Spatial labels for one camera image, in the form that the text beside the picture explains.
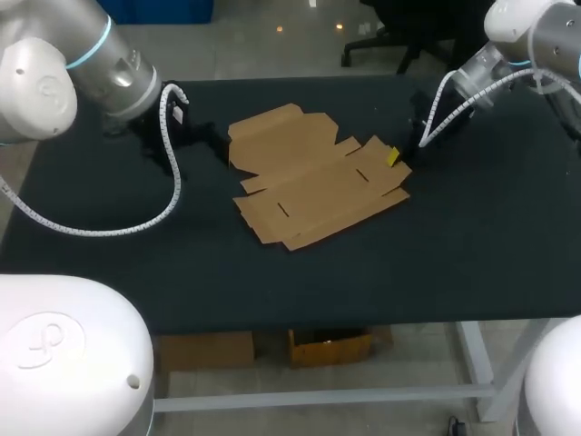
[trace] black table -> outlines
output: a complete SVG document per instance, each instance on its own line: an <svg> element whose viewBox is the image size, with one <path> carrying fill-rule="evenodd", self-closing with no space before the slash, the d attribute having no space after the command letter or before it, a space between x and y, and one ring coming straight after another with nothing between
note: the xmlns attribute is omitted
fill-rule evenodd
<svg viewBox="0 0 581 436"><path fill-rule="evenodd" d="M286 103L326 112L338 139L409 133L403 77L184 84L197 121L227 126ZM112 229L166 205L172 180L131 136L106 139L82 101L41 144L22 189L66 225ZM136 235L84 239L13 214L3 273L69 274L125 295L153 333L561 317L581 312L581 163L548 105L526 90L445 143L405 183L411 199L310 247L262 245L232 197L241 175L203 145L178 153L178 209Z"/></svg>

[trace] gray floor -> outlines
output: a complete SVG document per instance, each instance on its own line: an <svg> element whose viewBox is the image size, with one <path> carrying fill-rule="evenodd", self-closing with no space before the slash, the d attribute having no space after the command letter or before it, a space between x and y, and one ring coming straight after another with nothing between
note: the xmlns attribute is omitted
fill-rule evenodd
<svg viewBox="0 0 581 436"><path fill-rule="evenodd" d="M342 24L341 30L336 25ZM340 67L342 46L372 35L380 24L357 0L216 0L211 25L125 26L124 34L159 68L177 80L339 74L392 74L403 50L368 50ZM441 74L429 55L409 74ZM14 185L25 178L35 144L0 149L0 173ZM0 198L0 235L10 205ZM497 364L511 349L522 322L485 322L484 336ZM255 368L172 375L171 395L407 386L464 381L457 341L444 324L394 327L395 346L367 362L345 367L290 370L284 359L263 357ZM259 337L267 348L268 335ZM157 422L159 435L362 435L442 436L450 414L470 422L474 436L510 433L514 412L498 424L477 423L471 401L425 401L276 408L259 411L176 413Z"/></svg>
<svg viewBox="0 0 581 436"><path fill-rule="evenodd" d="M483 336L495 369L511 350L524 325L521 321L482 322ZM173 373L170 396L468 382L451 325L396 325L392 331L394 347L386 349L385 344L376 343L376 352L368 361L299 370L288 367L283 335L258 334L256 347L262 357L255 367ZM508 436L515 413L516 407L513 407L501 422L479 423L471 400L205 411L165 415L156 423L156 434L445 436L448 417L456 415L468 422L469 435Z"/></svg>

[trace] robot logo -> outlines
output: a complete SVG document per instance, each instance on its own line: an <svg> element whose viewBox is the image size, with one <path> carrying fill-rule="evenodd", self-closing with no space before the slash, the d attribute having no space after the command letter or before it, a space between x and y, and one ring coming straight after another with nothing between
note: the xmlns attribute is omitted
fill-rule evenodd
<svg viewBox="0 0 581 436"><path fill-rule="evenodd" d="M37 313L8 332L5 351L21 370L78 361L84 353L83 328L63 313Z"/></svg>
<svg viewBox="0 0 581 436"><path fill-rule="evenodd" d="M66 99L63 98L63 85L56 77L46 75L38 81L36 87L40 95L52 100L54 109L59 113L65 109Z"/></svg>

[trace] brown box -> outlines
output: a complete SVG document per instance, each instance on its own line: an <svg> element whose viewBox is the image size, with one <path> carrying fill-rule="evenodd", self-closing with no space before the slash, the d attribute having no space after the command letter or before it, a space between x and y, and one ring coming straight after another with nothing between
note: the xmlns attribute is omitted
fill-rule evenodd
<svg viewBox="0 0 581 436"><path fill-rule="evenodd" d="M235 368L254 363L251 332L159 336L156 348L156 363L161 373Z"/></svg>
<svg viewBox="0 0 581 436"><path fill-rule="evenodd" d="M411 170L387 164L390 147L375 136L335 144L337 131L295 104L230 126L230 162L257 174L242 182L251 195L234 201L261 242L295 250L409 197L399 186Z"/></svg>
<svg viewBox="0 0 581 436"><path fill-rule="evenodd" d="M296 332L289 330L293 367L314 367L360 362L369 356L371 334L366 329Z"/></svg>

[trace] cardboard sheet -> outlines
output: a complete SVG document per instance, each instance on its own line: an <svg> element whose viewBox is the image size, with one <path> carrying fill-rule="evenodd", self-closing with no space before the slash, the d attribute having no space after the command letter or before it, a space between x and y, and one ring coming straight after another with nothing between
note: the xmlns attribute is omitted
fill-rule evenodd
<svg viewBox="0 0 581 436"><path fill-rule="evenodd" d="M375 136L335 144L337 131L295 104L231 125L231 163L256 174L234 202L262 243L295 250L409 197L399 186L411 171L386 164L390 147Z"/></svg>

